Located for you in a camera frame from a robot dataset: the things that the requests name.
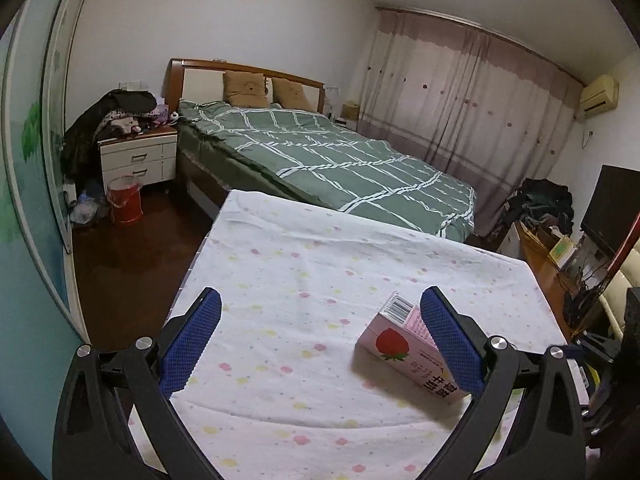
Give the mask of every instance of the blue gripper pad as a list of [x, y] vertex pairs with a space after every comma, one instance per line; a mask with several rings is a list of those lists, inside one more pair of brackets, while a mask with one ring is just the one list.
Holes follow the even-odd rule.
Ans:
[[159, 387], [167, 399], [186, 386], [204, 347], [220, 322], [221, 314], [222, 299], [216, 290], [212, 290], [200, 302], [164, 354]]
[[482, 359], [432, 286], [420, 300], [420, 314], [460, 389], [474, 397], [484, 390]]

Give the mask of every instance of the bear face pillow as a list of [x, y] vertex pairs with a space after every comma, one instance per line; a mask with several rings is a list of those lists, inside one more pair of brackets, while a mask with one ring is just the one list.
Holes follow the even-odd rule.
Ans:
[[226, 71], [224, 100], [240, 108], [269, 108], [265, 92], [264, 74]]
[[273, 97], [274, 101], [280, 103], [287, 110], [304, 110], [305, 112], [315, 112], [305, 91], [300, 83], [293, 83], [288, 79], [273, 77]]

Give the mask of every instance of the air conditioner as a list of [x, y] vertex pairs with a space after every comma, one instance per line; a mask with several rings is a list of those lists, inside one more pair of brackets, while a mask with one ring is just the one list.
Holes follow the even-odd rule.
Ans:
[[610, 75], [602, 75], [580, 94], [580, 110], [586, 118], [618, 107], [619, 83]]

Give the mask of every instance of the double bed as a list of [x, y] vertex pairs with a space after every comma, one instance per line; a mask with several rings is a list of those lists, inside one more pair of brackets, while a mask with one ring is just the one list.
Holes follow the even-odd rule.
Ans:
[[[268, 108], [231, 107], [223, 73], [265, 76]], [[273, 103], [272, 78], [303, 86], [317, 112]], [[173, 59], [166, 92], [177, 111], [180, 174], [212, 202], [256, 190], [463, 242], [473, 188], [423, 161], [337, 126], [321, 114], [324, 85], [226, 62]]]

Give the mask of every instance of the wooden floor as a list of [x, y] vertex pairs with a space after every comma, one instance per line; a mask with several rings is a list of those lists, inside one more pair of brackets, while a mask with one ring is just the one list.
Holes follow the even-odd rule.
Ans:
[[107, 218], [74, 229], [82, 314], [100, 350], [129, 347], [162, 328], [211, 219], [179, 189], [142, 190], [144, 216], [130, 226]]

